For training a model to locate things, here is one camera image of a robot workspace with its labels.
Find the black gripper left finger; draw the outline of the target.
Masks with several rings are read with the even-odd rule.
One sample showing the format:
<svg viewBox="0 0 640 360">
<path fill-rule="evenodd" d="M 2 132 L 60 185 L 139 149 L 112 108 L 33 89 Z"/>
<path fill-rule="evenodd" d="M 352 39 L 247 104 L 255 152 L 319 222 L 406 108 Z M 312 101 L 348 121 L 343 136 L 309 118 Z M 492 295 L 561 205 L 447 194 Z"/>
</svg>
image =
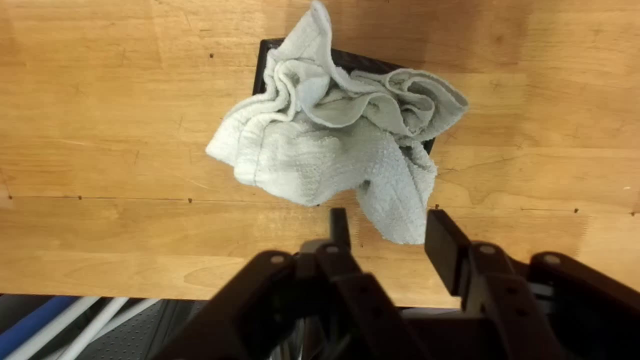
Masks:
<svg viewBox="0 0 640 360">
<path fill-rule="evenodd" d="M 428 360 L 348 240 L 336 208 L 329 240 L 257 253 L 153 360 L 269 360 L 298 323 L 316 325 L 319 360 Z"/>
</svg>

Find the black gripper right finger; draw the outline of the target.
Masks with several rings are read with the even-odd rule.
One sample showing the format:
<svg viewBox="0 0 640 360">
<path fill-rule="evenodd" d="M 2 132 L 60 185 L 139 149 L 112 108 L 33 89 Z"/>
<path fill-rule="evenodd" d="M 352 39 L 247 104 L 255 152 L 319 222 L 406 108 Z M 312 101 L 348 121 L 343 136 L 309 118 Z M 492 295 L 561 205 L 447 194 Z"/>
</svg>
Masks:
<svg viewBox="0 0 640 360">
<path fill-rule="evenodd" d="M 489 319 L 509 360 L 640 360 L 640 291 L 563 251 L 528 262 L 427 215 L 424 251 L 463 311 Z"/>
</svg>

